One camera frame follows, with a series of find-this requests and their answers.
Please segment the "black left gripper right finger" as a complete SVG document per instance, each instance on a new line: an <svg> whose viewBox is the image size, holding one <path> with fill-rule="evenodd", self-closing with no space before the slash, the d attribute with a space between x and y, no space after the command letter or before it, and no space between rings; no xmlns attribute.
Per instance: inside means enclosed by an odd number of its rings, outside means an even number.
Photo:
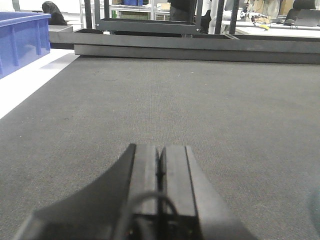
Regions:
<svg viewBox="0 0 320 240"><path fill-rule="evenodd" d="M253 240L197 163L189 146L167 145L161 153L163 191L193 240Z"/></svg>

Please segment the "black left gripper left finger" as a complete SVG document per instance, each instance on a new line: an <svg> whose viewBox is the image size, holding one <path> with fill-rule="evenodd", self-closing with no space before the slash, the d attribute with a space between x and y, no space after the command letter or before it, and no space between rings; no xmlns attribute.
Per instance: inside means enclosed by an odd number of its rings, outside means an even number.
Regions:
<svg viewBox="0 0 320 240"><path fill-rule="evenodd" d="M158 190L158 152L154 145L130 144L92 183L35 210L16 240L109 240L128 201Z"/></svg>

